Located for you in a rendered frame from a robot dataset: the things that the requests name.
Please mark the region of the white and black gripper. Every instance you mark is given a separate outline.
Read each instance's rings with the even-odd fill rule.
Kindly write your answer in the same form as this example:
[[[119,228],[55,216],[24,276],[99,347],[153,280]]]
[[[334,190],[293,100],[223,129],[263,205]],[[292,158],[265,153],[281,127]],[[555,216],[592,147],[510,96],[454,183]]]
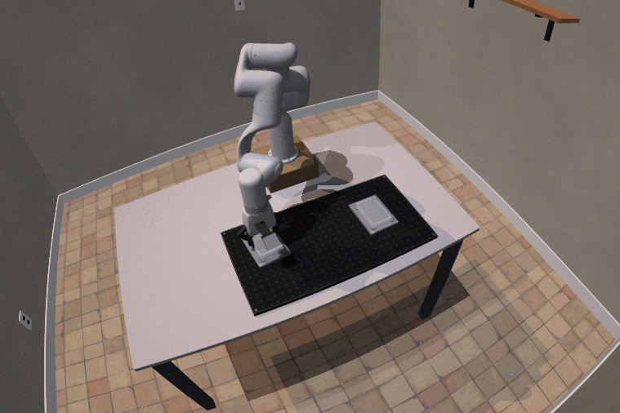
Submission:
[[[265,213],[265,214],[264,214]],[[259,234],[260,232],[256,228],[255,224],[264,221],[269,229],[275,231],[277,238],[279,233],[279,225],[282,222],[284,215],[280,212],[274,212],[272,206],[269,203],[267,210],[259,215],[251,215],[245,211],[243,208],[243,227],[237,232],[239,238],[248,241],[248,245],[252,246],[254,249],[254,242],[252,240],[253,236]],[[277,218],[277,219],[275,219]],[[247,231],[247,232],[246,232]],[[244,234],[246,232],[246,234]]]

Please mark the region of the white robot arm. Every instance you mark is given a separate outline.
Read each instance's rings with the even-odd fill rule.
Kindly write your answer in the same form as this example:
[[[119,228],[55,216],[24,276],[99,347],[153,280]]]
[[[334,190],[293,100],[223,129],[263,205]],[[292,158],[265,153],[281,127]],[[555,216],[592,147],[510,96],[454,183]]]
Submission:
[[[310,75],[304,66],[289,67],[296,58],[297,47],[290,42],[247,43],[240,52],[234,92],[238,97],[254,99],[252,123],[237,147],[237,168],[242,171],[239,187],[245,211],[251,215],[267,210],[272,197],[265,188],[281,175],[283,164],[293,162],[299,154],[294,146],[292,119],[286,111],[307,106]],[[251,152],[253,136],[267,129],[268,155]]]

